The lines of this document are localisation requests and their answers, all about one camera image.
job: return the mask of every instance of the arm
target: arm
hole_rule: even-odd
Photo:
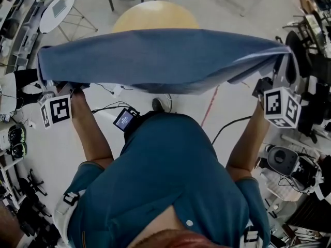
[[[263,109],[258,102],[253,116],[234,146],[227,163],[226,169],[234,181],[243,177],[251,177],[251,171],[255,167],[259,149],[269,125],[269,122],[264,119]]]
[[[107,168],[114,161],[112,151],[86,102],[83,91],[72,95],[71,109],[72,123],[81,140],[86,160]]]

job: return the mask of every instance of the shirt button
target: shirt button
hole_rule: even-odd
[[[189,226],[189,227],[193,226],[193,221],[187,220],[186,225]]]

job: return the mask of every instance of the blue shirt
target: blue shirt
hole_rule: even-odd
[[[239,247],[249,219],[269,244],[257,181],[235,183],[202,128],[185,115],[149,118],[105,170],[81,164],[67,192],[83,189],[68,227],[75,247],[125,248],[170,205],[184,226],[216,244]]]

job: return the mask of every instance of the red line on floor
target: red line on floor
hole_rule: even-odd
[[[210,110],[212,109],[213,102],[214,102],[215,97],[216,97],[216,95],[217,95],[218,87],[219,87],[219,85],[218,85],[218,86],[216,87],[216,89],[215,89],[215,92],[214,92],[213,97],[212,97],[212,99],[211,99],[211,101],[210,101],[210,103],[209,103],[209,106],[208,106],[208,109],[207,109],[207,111],[206,111],[206,114],[205,114],[205,116],[204,116],[204,118],[203,118],[203,120],[202,120],[202,122],[201,122],[201,125],[200,125],[201,127],[203,127],[203,124],[205,123],[205,120],[206,120],[206,118],[207,118],[207,116],[208,116]]]

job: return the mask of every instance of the white box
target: white box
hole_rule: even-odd
[[[301,106],[285,87],[264,92],[264,118],[277,128],[295,129]]]
[[[40,112],[46,129],[72,118],[70,95],[47,99],[42,104]]]

